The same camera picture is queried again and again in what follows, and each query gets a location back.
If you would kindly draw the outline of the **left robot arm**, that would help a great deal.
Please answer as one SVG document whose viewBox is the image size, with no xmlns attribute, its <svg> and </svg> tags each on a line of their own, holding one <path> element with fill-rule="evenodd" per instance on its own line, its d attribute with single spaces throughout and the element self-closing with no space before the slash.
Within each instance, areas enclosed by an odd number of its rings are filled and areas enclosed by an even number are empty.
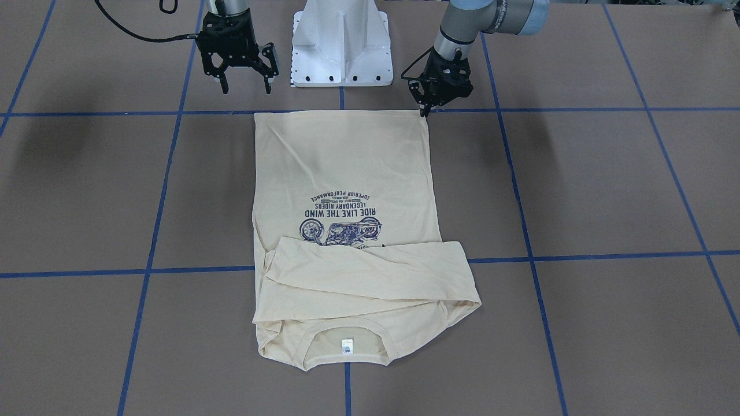
<svg viewBox="0 0 740 416">
<path fill-rule="evenodd" d="M 544 26 L 548 1 L 450 1 L 434 44 L 402 71 L 421 117 L 473 92 L 468 56 L 481 32 L 533 35 Z"/>
</svg>

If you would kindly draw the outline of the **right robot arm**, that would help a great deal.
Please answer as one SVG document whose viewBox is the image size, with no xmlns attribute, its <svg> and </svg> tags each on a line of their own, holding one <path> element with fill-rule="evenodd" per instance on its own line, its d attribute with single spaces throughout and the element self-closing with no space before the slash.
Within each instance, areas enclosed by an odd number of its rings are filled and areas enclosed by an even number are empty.
<svg viewBox="0 0 740 416">
<path fill-rule="evenodd" d="M 248 1 L 209 1 L 202 29 L 195 38 L 203 71 L 229 92 L 228 68 L 252 68 L 264 78 L 266 93 L 279 75 L 275 45 L 257 43 Z"/>
</svg>

